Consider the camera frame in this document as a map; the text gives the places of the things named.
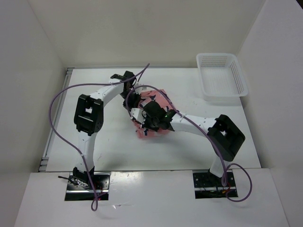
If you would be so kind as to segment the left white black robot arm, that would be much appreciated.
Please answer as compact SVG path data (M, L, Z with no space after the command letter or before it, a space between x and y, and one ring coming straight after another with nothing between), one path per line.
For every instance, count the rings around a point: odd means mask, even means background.
M126 71L124 75L114 74L108 85L78 98L74 123L79 136L77 148L81 154L72 175L74 181L84 189L91 189L95 182L93 153L97 133L104 123L104 107L116 96L125 99L134 87L135 80L135 75L130 71Z

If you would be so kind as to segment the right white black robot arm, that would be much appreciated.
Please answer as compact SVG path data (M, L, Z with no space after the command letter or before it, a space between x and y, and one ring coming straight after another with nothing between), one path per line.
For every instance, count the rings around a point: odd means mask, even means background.
M218 186L226 185L227 166L234 160L245 141L245 136L235 123L224 114L217 118L206 118L181 114L174 109L166 110L157 102L150 101L143 106L143 127L159 132L182 131L207 138L216 154L209 171L208 182Z

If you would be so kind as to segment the pink shark print shorts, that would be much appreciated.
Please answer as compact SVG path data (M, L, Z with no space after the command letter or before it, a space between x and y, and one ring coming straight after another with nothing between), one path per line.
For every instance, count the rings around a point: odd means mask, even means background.
M152 111L152 116L154 116L155 111L159 111L160 117L163 117L166 113L173 109L169 101L157 90L144 91L140 95L141 101L139 102L138 108L143 110L146 118L149 116L146 114L145 108L147 108L148 111ZM142 124L139 124L136 121L133 122L136 127L135 132L139 139L162 136L170 132L169 130L161 129L158 132L152 131L147 128L143 128Z

